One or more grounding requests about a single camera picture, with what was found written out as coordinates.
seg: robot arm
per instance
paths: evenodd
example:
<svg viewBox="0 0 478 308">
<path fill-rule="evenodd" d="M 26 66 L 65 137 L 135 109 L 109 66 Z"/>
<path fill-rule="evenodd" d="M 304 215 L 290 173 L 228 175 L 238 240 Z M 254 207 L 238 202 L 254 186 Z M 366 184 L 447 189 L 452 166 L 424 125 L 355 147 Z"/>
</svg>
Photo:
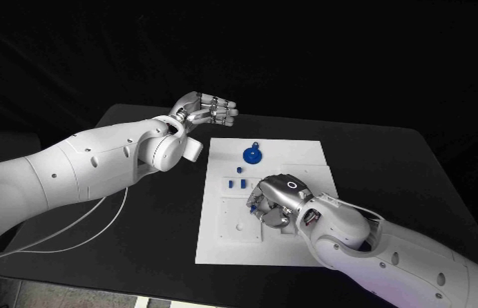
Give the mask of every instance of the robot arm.
<svg viewBox="0 0 478 308">
<path fill-rule="evenodd" d="M 397 307 L 476 307 L 478 265 L 372 211 L 324 193 L 314 197 L 294 176 L 265 177 L 247 206 L 270 227 L 293 220 L 322 266 Z"/>
<path fill-rule="evenodd" d="M 39 153 L 0 163 L 0 235 L 57 206 L 95 200 L 184 157 L 202 144 L 187 137 L 202 123 L 232 125 L 234 102 L 196 92 L 167 116 L 82 131 Z"/>
</svg>

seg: blue piece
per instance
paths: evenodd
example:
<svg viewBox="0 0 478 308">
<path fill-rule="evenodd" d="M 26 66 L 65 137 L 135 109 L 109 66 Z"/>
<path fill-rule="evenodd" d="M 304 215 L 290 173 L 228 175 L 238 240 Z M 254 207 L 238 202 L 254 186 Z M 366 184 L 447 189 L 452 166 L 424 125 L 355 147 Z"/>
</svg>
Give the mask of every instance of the blue piece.
<svg viewBox="0 0 478 308">
<path fill-rule="evenodd" d="M 242 153 L 242 158 L 247 163 L 257 164 L 261 161 L 261 151 L 258 150 L 258 143 L 251 144 L 251 148 L 247 148 Z"/>
</svg>

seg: floor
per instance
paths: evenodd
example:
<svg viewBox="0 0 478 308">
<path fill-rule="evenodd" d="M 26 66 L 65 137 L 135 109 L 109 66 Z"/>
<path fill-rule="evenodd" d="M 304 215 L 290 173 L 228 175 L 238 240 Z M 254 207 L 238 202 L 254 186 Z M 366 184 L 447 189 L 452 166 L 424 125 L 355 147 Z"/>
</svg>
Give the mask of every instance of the floor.
<svg viewBox="0 0 478 308">
<path fill-rule="evenodd" d="M 125 294 L 0 278 L 0 308 L 193 308 L 206 307 Z"/>
</svg>

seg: dark curtain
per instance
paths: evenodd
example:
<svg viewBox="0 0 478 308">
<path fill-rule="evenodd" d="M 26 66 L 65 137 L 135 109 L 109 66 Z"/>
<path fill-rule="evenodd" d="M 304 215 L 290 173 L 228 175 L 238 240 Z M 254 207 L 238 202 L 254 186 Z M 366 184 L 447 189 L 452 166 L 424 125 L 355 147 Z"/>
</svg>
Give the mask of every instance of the dark curtain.
<svg viewBox="0 0 478 308">
<path fill-rule="evenodd" d="M 0 0 L 1 130 L 46 148 L 115 103 L 197 90 L 242 113 L 415 129 L 457 183 L 476 12 L 476 0 Z"/>
</svg>

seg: silver robotic hand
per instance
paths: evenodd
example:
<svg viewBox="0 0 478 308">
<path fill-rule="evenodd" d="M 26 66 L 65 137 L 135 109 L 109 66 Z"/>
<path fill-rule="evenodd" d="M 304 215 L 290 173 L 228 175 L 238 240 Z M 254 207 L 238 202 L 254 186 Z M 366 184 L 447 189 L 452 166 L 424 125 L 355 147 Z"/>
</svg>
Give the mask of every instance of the silver robotic hand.
<svg viewBox="0 0 478 308">
<path fill-rule="evenodd" d="M 478 265 L 420 233 L 291 175 L 265 177 L 247 201 L 271 228 L 293 222 L 319 264 L 397 307 L 478 307 Z"/>
<path fill-rule="evenodd" d="M 196 92 L 169 115 L 82 131 L 39 153 L 0 162 L 0 235 L 27 218 L 118 192 L 183 157 L 195 162 L 202 144 L 187 137 L 202 123 L 232 125 L 235 103 Z"/>
</svg>

